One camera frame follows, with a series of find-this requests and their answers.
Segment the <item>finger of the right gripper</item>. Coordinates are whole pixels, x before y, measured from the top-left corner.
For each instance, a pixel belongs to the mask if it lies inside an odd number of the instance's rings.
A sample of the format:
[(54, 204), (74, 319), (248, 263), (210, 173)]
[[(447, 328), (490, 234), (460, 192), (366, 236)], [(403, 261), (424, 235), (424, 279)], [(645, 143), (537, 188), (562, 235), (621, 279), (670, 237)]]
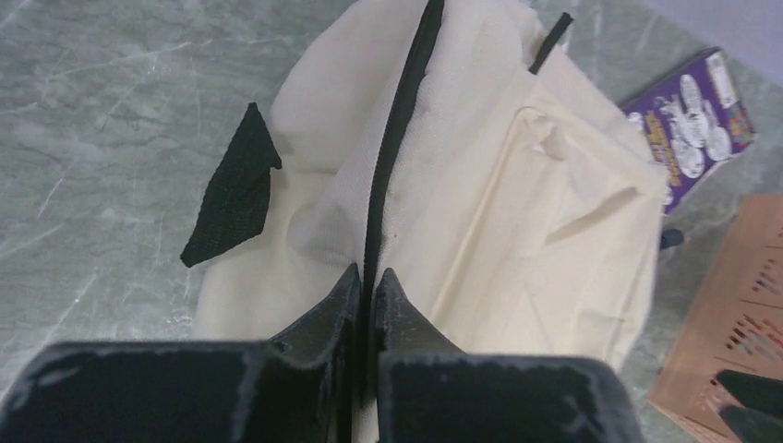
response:
[(782, 443), (782, 419), (756, 410), (729, 405), (719, 416), (743, 443)]

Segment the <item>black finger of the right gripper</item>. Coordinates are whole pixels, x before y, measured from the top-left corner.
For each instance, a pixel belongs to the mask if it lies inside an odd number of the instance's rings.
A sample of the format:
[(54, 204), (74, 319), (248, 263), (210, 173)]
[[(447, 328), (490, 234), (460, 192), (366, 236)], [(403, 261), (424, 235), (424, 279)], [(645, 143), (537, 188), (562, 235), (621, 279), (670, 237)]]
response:
[(717, 373), (717, 382), (746, 408), (771, 416), (782, 415), (782, 380), (730, 369)]

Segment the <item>beige canvas backpack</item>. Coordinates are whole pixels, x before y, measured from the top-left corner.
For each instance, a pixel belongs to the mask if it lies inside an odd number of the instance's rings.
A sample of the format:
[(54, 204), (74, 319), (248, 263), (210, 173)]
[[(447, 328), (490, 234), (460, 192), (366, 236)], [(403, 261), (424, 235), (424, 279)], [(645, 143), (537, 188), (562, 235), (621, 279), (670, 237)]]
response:
[(191, 335), (266, 339), (350, 265), (392, 269), (470, 353), (619, 368), (644, 328), (667, 174), (517, 1), (359, 1), (268, 117), (263, 231), (208, 268)]

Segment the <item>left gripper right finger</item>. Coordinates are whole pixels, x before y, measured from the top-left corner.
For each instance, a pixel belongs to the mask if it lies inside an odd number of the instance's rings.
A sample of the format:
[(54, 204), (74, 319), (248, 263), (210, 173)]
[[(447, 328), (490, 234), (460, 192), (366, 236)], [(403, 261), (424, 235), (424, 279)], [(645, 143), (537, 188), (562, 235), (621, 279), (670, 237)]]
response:
[(465, 353), (392, 269), (375, 295), (382, 442), (641, 442), (631, 399), (584, 357)]

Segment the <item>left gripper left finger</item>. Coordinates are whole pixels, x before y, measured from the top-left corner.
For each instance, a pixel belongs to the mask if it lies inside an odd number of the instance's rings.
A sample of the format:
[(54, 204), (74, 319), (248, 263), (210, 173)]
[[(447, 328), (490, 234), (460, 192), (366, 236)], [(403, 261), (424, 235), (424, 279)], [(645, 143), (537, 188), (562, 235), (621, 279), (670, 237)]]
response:
[(261, 341), (60, 342), (1, 407), (5, 442), (348, 442), (361, 281)]

